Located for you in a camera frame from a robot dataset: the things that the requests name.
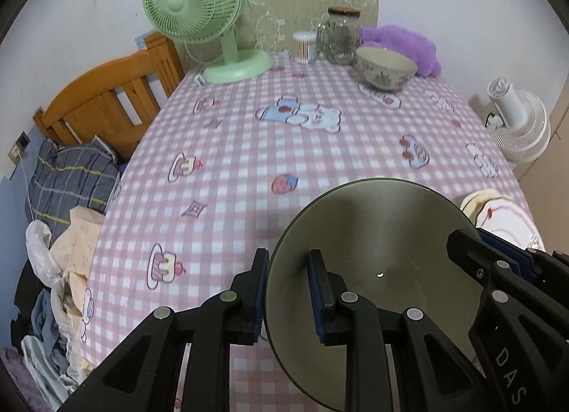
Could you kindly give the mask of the white red-rimmed plate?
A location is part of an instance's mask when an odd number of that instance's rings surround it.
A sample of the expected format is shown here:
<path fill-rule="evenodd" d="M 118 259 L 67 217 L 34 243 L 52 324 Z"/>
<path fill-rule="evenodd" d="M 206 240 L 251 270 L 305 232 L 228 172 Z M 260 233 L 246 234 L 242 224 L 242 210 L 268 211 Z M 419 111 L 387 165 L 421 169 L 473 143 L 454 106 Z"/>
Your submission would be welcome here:
<path fill-rule="evenodd" d="M 474 224 L 521 249 L 546 250 L 530 215 L 510 199 L 500 197 L 486 201 L 474 216 Z"/>

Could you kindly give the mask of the floral ceramic bowl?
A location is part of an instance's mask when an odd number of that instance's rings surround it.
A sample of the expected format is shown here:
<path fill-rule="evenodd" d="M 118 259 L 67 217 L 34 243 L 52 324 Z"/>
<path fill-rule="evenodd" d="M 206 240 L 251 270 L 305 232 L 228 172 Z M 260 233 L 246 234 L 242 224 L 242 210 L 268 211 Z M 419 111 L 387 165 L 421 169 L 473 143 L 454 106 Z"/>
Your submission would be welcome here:
<path fill-rule="evenodd" d="M 370 86 L 399 92 L 416 75 L 417 64 L 386 48 L 361 46 L 356 50 L 356 66 Z"/>
<path fill-rule="evenodd" d="M 478 236 L 440 193 L 388 178 L 332 189 L 299 212 L 275 247 L 265 298 L 269 341 L 291 381 L 321 405 L 343 409 L 345 349 L 324 347 L 314 326 L 306 270 L 313 249 L 348 290 L 382 309 L 419 308 L 473 360 L 468 332 L 482 289 L 447 256 L 457 229 Z"/>

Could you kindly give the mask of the scalloped yellow floral plate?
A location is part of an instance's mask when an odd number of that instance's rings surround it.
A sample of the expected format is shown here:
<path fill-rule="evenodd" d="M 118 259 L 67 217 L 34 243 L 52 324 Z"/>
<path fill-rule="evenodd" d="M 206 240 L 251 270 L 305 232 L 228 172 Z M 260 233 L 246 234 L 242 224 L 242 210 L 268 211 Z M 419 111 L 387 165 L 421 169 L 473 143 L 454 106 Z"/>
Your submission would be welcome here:
<path fill-rule="evenodd" d="M 476 223 L 477 216 L 482 210 L 486 202 L 493 199 L 506 198 L 508 196 L 503 196 L 495 189 L 481 189 L 480 191 L 472 192 L 468 194 L 460 205 L 460 210 L 470 222 Z"/>

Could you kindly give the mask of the pile of clothes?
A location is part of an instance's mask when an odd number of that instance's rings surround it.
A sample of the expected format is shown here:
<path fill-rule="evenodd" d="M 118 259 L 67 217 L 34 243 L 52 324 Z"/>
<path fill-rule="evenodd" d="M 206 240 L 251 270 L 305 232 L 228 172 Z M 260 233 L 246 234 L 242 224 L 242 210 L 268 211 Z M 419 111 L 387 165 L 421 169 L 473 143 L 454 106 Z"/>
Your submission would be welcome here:
<path fill-rule="evenodd" d="M 25 231 L 28 262 L 15 293 L 15 347 L 1 350 L 1 367 L 34 411 L 58 410 L 94 369 L 82 344 L 94 313 L 88 281 L 103 220 L 76 206 L 60 235 L 39 219 Z"/>

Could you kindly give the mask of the white desk fan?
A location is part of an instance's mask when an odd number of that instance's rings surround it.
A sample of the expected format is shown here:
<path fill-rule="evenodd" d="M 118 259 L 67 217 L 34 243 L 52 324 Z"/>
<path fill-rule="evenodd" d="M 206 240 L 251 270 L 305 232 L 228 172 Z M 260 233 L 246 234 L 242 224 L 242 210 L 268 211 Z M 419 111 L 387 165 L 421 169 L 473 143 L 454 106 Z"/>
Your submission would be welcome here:
<path fill-rule="evenodd" d="M 547 149 L 551 123 L 541 99 L 531 91 L 516 89 L 505 78 L 488 85 L 496 111 L 489 114 L 490 135 L 511 164 L 534 162 Z"/>

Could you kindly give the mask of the grey plaid pillow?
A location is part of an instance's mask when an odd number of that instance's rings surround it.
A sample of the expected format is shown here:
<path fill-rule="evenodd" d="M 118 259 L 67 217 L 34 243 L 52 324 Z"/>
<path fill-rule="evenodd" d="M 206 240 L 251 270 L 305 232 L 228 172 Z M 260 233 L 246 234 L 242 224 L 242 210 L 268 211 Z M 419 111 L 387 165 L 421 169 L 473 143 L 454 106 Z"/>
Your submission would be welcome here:
<path fill-rule="evenodd" d="M 28 219 L 45 223 L 54 242 L 70 226 L 72 208 L 104 215 L 120 179 L 117 153 L 100 137 L 76 145 L 47 139 L 28 184 Z"/>

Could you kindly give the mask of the pink checkered tablecloth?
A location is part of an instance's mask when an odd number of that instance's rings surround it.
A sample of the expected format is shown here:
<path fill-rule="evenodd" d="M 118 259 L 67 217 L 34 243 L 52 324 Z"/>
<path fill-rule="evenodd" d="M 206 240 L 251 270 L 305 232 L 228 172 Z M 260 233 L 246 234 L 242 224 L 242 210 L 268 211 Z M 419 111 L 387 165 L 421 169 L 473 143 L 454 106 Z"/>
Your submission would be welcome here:
<path fill-rule="evenodd" d="M 222 293 L 258 249 L 272 260 L 286 228 L 315 199 L 373 178 L 424 186 L 459 210 L 468 194 L 495 189 L 531 217 L 504 155 L 440 78 L 416 76 L 383 94 L 354 67 L 288 57 L 230 85 L 185 77 L 145 132 L 105 215 L 83 356 L 98 365 L 155 308 L 184 311 Z M 231 357 L 232 410 L 328 408 L 286 375 L 268 331 Z"/>

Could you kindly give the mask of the purple plush toy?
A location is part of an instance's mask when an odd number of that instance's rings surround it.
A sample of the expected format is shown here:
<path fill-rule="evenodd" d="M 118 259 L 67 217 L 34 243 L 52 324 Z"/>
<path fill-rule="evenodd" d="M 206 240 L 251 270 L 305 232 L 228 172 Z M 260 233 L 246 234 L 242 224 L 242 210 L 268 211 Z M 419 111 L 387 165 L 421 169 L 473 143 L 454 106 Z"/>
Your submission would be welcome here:
<path fill-rule="evenodd" d="M 361 40 L 363 46 L 388 49 L 413 60 L 420 76 L 439 77 L 442 74 L 434 42 L 420 33 L 397 25 L 365 26 L 361 30 Z"/>

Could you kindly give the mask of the wooden bed headboard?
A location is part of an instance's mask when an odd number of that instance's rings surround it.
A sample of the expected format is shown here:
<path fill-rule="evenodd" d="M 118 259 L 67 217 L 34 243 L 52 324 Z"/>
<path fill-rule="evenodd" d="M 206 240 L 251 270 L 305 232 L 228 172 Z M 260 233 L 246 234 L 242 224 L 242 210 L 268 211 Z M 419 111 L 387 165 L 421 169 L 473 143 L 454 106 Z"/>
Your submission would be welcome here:
<path fill-rule="evenodd" d="M 101 137 L 122 159 L 132 157 L 160 112 L 148 77 L 156 75 L 166 96 L 184 77 L 175 44 L 160 33 L 145 49 L 97 66 L 66 86 L 33 120 L 42 134 L 65 145 Z"/>

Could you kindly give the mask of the glass jar black lid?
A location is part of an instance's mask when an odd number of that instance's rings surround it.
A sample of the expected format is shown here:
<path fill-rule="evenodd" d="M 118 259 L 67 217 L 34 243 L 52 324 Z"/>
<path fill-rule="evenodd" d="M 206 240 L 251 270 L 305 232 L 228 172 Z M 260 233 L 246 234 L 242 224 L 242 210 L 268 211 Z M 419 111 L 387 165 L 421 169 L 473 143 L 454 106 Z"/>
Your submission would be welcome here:
<path fill-rule="evenodd" d="M 330 64 L 350 65 L 361 44 L 360 11 L 329 7 L 328 18 L 317 26 L 317 50 Z"/>

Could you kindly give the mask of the cotton swab container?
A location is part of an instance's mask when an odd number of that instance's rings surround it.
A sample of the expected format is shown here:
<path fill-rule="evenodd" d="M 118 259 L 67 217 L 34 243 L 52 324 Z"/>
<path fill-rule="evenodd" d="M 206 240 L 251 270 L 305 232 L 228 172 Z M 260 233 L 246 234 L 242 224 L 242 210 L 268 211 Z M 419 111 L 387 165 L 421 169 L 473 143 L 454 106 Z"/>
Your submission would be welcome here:
<path fill-rule="evenodd" d="M 298 64 L 313 64 L 317 60 L 317 33 L 299 31 L 293 33 L 293 57 Z"/>

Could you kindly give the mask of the green desk fan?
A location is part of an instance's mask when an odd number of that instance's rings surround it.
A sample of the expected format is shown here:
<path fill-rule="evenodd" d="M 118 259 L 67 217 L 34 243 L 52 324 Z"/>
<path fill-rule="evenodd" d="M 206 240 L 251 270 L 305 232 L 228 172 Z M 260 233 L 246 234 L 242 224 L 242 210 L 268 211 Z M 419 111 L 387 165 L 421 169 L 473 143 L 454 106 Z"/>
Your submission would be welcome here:
<path fill-rule="evenodd" d="M 269 54 L 240 49 L 235 26 L 245 0 L 142 0 L 145 15 L 159 33 L 191 44 L 221 41 L 221 56 L 201 74 L 204 83 L 225 85 L 260 76 L 274 65 Z"/>

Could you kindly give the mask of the wall power socket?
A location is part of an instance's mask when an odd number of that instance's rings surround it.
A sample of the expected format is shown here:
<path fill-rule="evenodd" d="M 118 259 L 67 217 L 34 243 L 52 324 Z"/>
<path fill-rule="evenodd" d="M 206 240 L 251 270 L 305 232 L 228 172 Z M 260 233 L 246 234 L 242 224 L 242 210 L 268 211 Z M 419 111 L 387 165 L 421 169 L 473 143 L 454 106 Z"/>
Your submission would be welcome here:
<path fill-rule="evenodd" d="M 9 159 L 15 166 L 22 159 L 22 156 L 24 155 L 30 143 L 31 140 L 25 132 L 22 132 L 20 136 L 16 139 L 14 145 L 12 146 L 10 152 L 8 153 Z"/>

